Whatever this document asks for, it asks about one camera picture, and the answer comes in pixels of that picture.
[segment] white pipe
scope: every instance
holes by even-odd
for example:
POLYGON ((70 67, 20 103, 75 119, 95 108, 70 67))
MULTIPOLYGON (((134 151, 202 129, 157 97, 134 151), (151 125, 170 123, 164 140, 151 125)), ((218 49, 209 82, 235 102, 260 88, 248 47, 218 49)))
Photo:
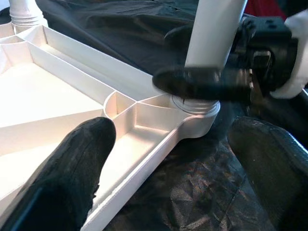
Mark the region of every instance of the white pipe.
POLYGON ((9 0, 9 2, 10 16, 14 25, 25 27, 47 25, 35 0, 9 0))
POLYGON ((186 67, 223 69, 247 0, 199 0, 186 67))

